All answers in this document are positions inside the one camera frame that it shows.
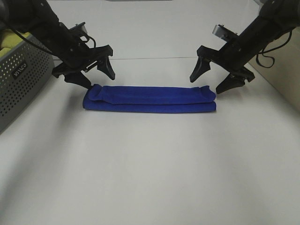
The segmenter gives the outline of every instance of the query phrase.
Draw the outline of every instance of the white tabletop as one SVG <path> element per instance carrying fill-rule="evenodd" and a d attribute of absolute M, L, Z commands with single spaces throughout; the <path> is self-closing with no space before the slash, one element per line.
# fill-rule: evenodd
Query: white tabletop
<path fill-rule="evenodd" d="M 127 59 L 192 57 L 201 44 L 222 44 L 210 29 L 204 32 L 202 27 L 206 27 L 210 15 L 214 23 L 222 22 L 214 10 L 224 13 L 228 25 L 238 27 L 241 19 L 235 18 L 235 13 L 241 15 L 248 12 L 247 8 L 256 7 L 252 1 L 235 5 L 238 1 L 87 1 L 85 7 L 91 9 L 85 13 L 87 19 L 79 16 L 84 5 L 81 1 L 50 3 L 66 24 L 75 23 L 75 18 L 78 23 L 85 20 L 90 34 L 100 40 L 99 45 L 110 43 L 115 49 L 112 67 L 117 79 L 110 81 L 92 70 L 89 78 L 94 83 L 208 84 L 214 90 L 227 76 L 216 65 L 191 84 L 188 77 L 196 58 Z M 176 35 L 187 29 L 184 24 L 191 26 L 191 17 L 199 17 L 195 6 L 200 3 L 204 16 L 195 23 L 193 35 Z M 95 4 L 101 5 L 99 12 Z M 186 22 L 173 31 L 156 28 L 159 17 L 163 20 L 165 14 L 141 13 L 155 4 L 157 10 L 169 4 Z M 176 9 L 180 5 L 193 9 L 191 17 L 182 8 Z M 228 5 L 236 8 L 230 11 Z M 73 13 L 63 15 L 63 9 Z M 133 26 L 139 27 L 146 42 L 158 42 L 160 30 L 165 34 L 160 41 L 168 48 L 143 46 L 145 39 L 120 30 L 120 24 L 109 27 L 118 24 L 118 17 L 113 15 L 123 10 L 124 15 L 136 18 Z M 96 22 L 92 20 L 96 14 L 110 18 L 107 23 Z M 149 20 L 155 17 L 153 39 L 147 37 L 150 28 L 143 30 L 141 25 L 149 20 L 137 18 L 142 14 Z M 125 19 L 122 24 L 130 27 Z M 95 31 L 97 27 L 105 27 L 103 36 Z M 124 38 L 112 36 L 110 41 L 108 32 L 118 31 Z M 132 45 L 128 38 L 133 38 Z M 142 49 L 132 49 L 133 44 Z M 82 108 L 83 88 L 64 83 L 63 77 L 51 78 L 0 136 L 0 224 L 298 224 L 300 114 L 259 74 L 255 76 L 245 87 L 219 95 L 217 112 L 174 115 L 86 111 Z"/>

